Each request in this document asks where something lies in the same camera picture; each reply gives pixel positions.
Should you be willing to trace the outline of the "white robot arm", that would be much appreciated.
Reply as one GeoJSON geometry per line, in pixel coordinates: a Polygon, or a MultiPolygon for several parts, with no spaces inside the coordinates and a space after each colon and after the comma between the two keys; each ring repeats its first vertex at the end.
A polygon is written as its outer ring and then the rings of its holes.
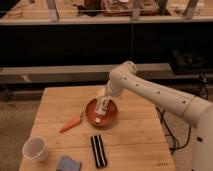
{"type": "Polygon", "coordinates": [[[119,96],[124,89],[136,93],[197,130],[191,171],[213,171],[213,102],[136,76],[137,66],[126,61],[109,72],[105,92],[119,96]]]}

